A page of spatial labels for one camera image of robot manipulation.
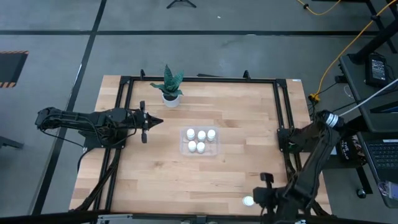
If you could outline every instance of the concrete floor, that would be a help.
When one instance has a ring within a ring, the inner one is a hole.
[[[106,3],[100,30],[361,30],[369,22],[365,4],[342,3],[325,16],[313,16],[294,0],[193,0],[166,10],[166,0],[112,0]],[[322,12],[331,2],[310,2]],[[1,30],[91,30],[100,0],[0,0]],[[384,1],[373,1],[380,10]],[[383,22],[392,20],[391,12]],[[353,37],[241,36],[241,35],[97,35],[74,111],[93,111],[103,75],[160,75],[167,63],[197,73],[241,77],[249,70],[253,78],[299,78],[306,94],[318,82],[339,52]],[[360,38],[348,52],[370,40]],[[0,151],[0,216],[25,215],[37,191],[53,138],[36,130],[38,110],[48,106],[64,109],[78,72],[88,35],[0,35],[0,50],[29,50],[17,86],[0,89],[0,135],[24,142],[22,150]],[[379,50],[389,53],[386,46]],[[334,66],[325,78],[331,85],[340,70]],[[337,85],[322,94],[318,109],[333,110],[352,101]],[[67,139],[82,143],[76,131]],[[44,213],[66,212],[76,179],[81,149],[64,143]],[[377,193],[359,199],[360,183],[355,170],[326,170],[325,181],[334,215],[343,218],[395,223],[398,213],[384,206]]]

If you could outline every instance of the wooden tabletop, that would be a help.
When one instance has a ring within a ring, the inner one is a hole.
[[[114,107],[120,76],[103,78],[96,111]],[[300,80],[287,80],[297,128],[309,124]],[[114,189],[112,212],[208,215],[259,215],[258,205],[244,206],[243,197],[255,187],[265,187],[261,172],[274,175],[274,187],[287,183],[279,151],[274,92],[263,83],[183,82],[184,96],[173,109],[162,102],[160,90],[149,82],[134,82],[131,108],[145,100],[150,115],[164,119],[148,132],[148,143],[137,134],[127,140]],[[282,109],[283,94],[280,90]],[[215,157],[187,157],[179,151],[180,130],[185,126],[217,126],[221,153]],[[94,149],[82,160],[70,208],[76,208],[98,181],[104,149]],[[308,153],[302,153],[302,163]],[[104,208],[105,186],[100,208]],[[317,201],[330,212],[323,175]]]

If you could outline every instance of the yellow cable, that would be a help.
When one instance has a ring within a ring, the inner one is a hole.
[[[297,0],[299,3],[301,3],[303,6],[305,6],[305,3],[302,2],[301,0]],[[337,4],[339,4],[341,2],[341,0],[338,0],[330,9],[326,10],[323,13],[316,13],[314,11],[312,11],[308,6],[306,7],[306,9],[308,9],[308,11],[310,11],[312,14],[316,15],[316,16],[322,16],[325,15],[326,13],[328,13],[330,10],[332,10],[335,6],[337,6]]]
[[[386,10],[391,4],[395,3],[397,0],[393,0],[391,1],[388,5],[384,6],[384,8],[382,8],[376,15],[380,16],[380,14]],[[370,23],[368,23],[366,25],[366,27],[354,38],[353,41],[351,41],[351,43],[349,43],[347,45],[347,47],[344,48],[344,50],[338,54],[337,58],[334,59],[334,61],[329,65],[329,67],[326,69],[326,71],[324,72],[321,81],[319,83],[319,88],[318,91],[315,94],[312,94],[313,97],[317,97],[319,92],[321,92],[321,87],[322,87],[322,83],[323,83],[323,79],[325,78],[326,74],[329,72],[330,68],[337,62],[337,60],[344,54],[344,52],[363,34],[363,32],[373,23],[373,21],[371,21]]]

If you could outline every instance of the white pot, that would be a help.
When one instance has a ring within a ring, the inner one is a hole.
[[[166,100],[166,99],[164,98],[164,95],[162,94],[163,103],[164,103],[164,104],[166,105],[166,107],[168,107],[168,108],[174,108],[174,107],[176,107],[176,106],[178,106],[178,105],[180,104],[180,99],[181,99],[180,96],[181,96],[181,95],[179,95],[178,97],[176,97],[175,100],[169,101],[169,100]]]

